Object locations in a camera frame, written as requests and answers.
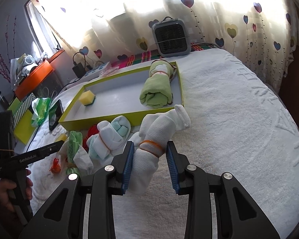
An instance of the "curtain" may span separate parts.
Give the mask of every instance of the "curtain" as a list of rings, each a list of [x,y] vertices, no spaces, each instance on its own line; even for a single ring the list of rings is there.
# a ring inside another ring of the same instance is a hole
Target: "curtain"
[[[165,17],[185,22],[191,42],[235,55],[277,92],[299,43],[292,0],[31,0],[69,55],[91,65],[156,49],[151,27]]]

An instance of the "black phone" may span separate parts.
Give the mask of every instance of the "black phone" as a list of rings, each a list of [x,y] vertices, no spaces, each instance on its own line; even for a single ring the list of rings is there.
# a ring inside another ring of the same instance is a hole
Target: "black phone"
[[[63,114],[61,100],[58,100],[49,110],[49,129],[52,131],[59,124],[59,119]]]

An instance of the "bed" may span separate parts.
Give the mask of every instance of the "bed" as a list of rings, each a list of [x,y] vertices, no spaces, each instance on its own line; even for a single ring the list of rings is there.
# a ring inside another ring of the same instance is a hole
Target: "bed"
[[[236,57],[225,50],[208,49],[168,58],[177,61],[190,129],[176,133],[177,150],[206,172],[231,172],[251,194],[286,238],[299,222],[299,132],[277,96]],[[150,65],[139,63],[120,72]],[[61,93],[66,108],[83,84]],[[49,132],[47,120],[30,149],[54,142],[63,133],[58,126]],[[113,155],[122,152],[119,149]],[[36,212],[66,177],[49,169],[54,155],[30,166]],[[107,163],[96,164],[95,171]],[[113,197],[116,237],[183,238],[188,196],[172,189],[166,158],[159,161],[146,193]]]

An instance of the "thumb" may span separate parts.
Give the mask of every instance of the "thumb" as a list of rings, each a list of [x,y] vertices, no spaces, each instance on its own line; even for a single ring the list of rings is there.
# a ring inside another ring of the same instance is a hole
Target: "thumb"
[[[16,186],[17,186],[16,183],[11,180],[8,179],[0,180],[0,204],[12,212],[14,212],[14,208],[11,202],[9,201],[7,190],[12,190],[16,188]]]

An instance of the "silver screw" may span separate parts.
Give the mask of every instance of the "silver screw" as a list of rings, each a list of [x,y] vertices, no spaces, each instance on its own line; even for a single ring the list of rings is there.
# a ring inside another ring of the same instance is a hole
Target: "silver screw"
[[[106,165],[106,166],[104,167],[104,170],[106,170],[107,172],[111,172],[111,171],[114,170],[114,166],[112,166],[112,165]]]
[[[74,181],[75,179],[77,179],[77,174],[76,173],[71,173],[69,175],[69,180]]]
[[[193,164],[189,164],[189,165],[187,165],[187,169],[190,171],[194,171],[194,170],[196,170],[196,166]]]
[[[224,178],[227,179],[227,180],[231,180],[232,179],[232,174],[229,173],[229,172],[225,172],[224,173]]]

